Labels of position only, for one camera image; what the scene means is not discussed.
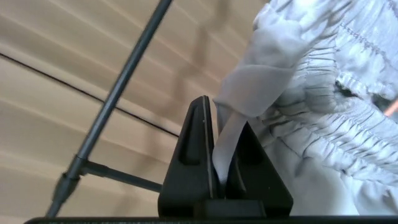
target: corrugated wall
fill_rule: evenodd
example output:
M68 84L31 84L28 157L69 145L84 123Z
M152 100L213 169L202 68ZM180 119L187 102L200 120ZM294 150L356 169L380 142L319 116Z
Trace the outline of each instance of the corrugated wall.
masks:
M157 2L0 0L0 53L19 62L0 58L4 220L44 214L100 107L95 98L105 99ZM178 134L189 103L214 97L237 64L263 4L174 0L118 104L127 113L112 115L92 159L162 182L177 138L128 113ZM80 192L64 215L156 215L152 192L96 177Z

